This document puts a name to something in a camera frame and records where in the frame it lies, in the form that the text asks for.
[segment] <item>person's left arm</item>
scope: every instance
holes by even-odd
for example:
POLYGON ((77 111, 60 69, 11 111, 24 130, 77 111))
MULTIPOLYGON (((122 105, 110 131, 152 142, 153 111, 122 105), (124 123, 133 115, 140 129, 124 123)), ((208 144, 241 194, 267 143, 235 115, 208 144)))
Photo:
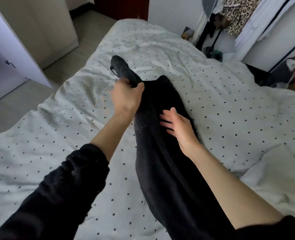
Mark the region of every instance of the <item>person's left arm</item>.
POLYGON ((0 227, 0 240, 74 239, 105 187, 109 162, 140 105, 143 90, 143 83, 130 88, 126 79, 116 82, 113 117, 89 144, 73 151, 44 177, 0 227))

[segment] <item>brown wooden door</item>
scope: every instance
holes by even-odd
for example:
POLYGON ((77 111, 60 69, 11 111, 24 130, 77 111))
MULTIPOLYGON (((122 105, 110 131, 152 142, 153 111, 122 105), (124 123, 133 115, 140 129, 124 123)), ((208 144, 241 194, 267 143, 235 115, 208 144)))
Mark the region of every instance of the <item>brown wooden door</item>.
POLYGON ((94 0, 95 10, 113 19, 148 20, 150 0, 94 0))

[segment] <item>leopard print garment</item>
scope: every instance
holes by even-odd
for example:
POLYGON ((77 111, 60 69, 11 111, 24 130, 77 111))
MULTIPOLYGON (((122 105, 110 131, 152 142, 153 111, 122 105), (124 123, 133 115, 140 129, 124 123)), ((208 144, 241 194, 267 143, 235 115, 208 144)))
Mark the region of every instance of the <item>leopard print garment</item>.
POLYGON ((261 0, 226 0, 221 14, 230 25, 225 31, 232 36, 238 36, 261 0))

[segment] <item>wooden floor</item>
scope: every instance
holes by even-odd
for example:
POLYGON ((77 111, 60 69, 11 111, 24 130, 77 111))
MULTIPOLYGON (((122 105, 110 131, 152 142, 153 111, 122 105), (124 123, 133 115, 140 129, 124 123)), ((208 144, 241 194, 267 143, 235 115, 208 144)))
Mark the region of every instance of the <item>wooden floor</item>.
POLYGON ((14 126, 30 110, 35 110, 67 79, 81 69, 116 20, 89 11, 73 20, 80 46, 44 69, 53 89, 32 80, 0 99, 0 133, 14 126))

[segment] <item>white polka dot bedsheet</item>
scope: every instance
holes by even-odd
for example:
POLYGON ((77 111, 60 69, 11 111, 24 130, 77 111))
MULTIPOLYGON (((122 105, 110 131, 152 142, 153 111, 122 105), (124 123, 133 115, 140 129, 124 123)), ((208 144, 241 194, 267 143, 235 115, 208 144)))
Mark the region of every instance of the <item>white polka dot bedsheet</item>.
MULTIPOLYGON (((113 55, 143 80, 166 75, 210 152, 281 212, 295 216, 295 92, 259 87, 244 64, 207 59, 179 36, 128 19, 112 27, 84 68, 0 134, 0 225, 113 115, 113 55)), ((75 239, 169 239, 140 190, 135 146, 132 123, 75 239)))

